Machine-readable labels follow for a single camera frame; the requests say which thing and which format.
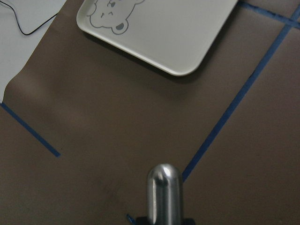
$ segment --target black base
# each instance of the black base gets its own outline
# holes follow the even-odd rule
[[[150,225],[147,217],[138,217],[136,218],[136,225]],[[196,225],[193,219],[184,219],[182,225]]]

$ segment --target brown surface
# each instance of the brown surface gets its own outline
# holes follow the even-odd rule
[[[296,7],[300,4],[299,0],[245,0],[245,2],[288,18],[292,16]]]
[[[7,144],[7,157],[23,142],[34,156],[7,162],[6,176],[22,188],[1,185],[13,198],[10,208],[0,205],[0,224],[121,225],[126,213],[144,216],[148,170],[164,162],[185,168],[283,26],[238,7],[198,70],[175,78],[81,32],[81,3],[66,2],[7,87],[4,102],[62,156],[32,138]],[[188,179],[188,200],[202,200],[201,181]],[[194,201],[185,202],[186,215],[200,224],[206,220]],[[211,224],[226,216],[221,210]]]
[[[300,224],[299,43],[292,29],[185,182],[199,224]]]

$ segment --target bear drawing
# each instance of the bear drawing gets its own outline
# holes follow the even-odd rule
[[[110,28],[114,34],[123,34],[128,29],[128,18],[135,5],[145,0],[95,0],[88,17],[95,28]]]

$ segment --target metal cylinder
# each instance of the metal cylinder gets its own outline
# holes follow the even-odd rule
[[[151,225],[181,225],[182,177],[177,168],[160,164],[148,174],[148,222]]]

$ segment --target blue tape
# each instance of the blue tape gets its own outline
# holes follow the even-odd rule
[[[243,2],[243,1],[239,1],[238,5],[241,6],[241,7],[243,7],[243,8],[250,9],[250,10],[256,12],[256,13],[259,13],[259,14],[262,14],[264,16],[267,16],[267,17],[269,17],[271,19],[274,19],[274,20],[277,20],[279,22],[285,23],[286,25],[289,25],[291,27],[295,27],[295,28],[300,29],[300,22],[296,21],[295,19],[287,18],[285,16],[273,13],[273,12],[268,11],[266,9],[259,8],[257,6],[253,6],[253,5],[251,5],[249,3],[246,3],[246,2]]]
[[[296,20],[300,16],[300,5],[297,7],[296,11],[293,13],[291,19]],[[237,108],[239,103],[242,101],[246,93],[251,88],[252,84],[255,82],[259,74],[262,72],[264,67],[267,65],[267,63],[270,61],[271,57],[275,53],[275,51],[278,49],[288,32],[290,31],[292,26],[285,25],[279,35],[276,37],[275,41],[272,43],[262,60],[259,62],[257,67],[255,68],[252,75],[247,79],[246,83],[243,85],[243,87],[240,89],[238,94],[235,96],[231,104],[228,106],[220,120],[217,122],[213,130],[210,132],[208,137],[205,139],[204,143],[201,145],[199,150],[196,152],[192,160],[189,162],[187,167],[182,173],[182,179],[185,181],[188,176],[191,174],[192,170],[196,167],[199,160],[202,158],[204,153],[207,151],[211,143],[214,141],[218,133],[221,131],[224,124],[228,121],[229,117],[232,115],[233,111]]]
[[[34,129],[32,129],[27,123],[25,123],[17,114],[15,114],[6,104],[0,104],[2,108],[8,112],[16,121],[18,121],[26,130],[29,131],[39,142],[42,143],[53,155],[56,157],[60,156],[60,153],[52,147],[44,138],[42,138]]]
[[[135,219],[133,219],[129,214],[126,214],[126,217],[132,225],[136,225]]]

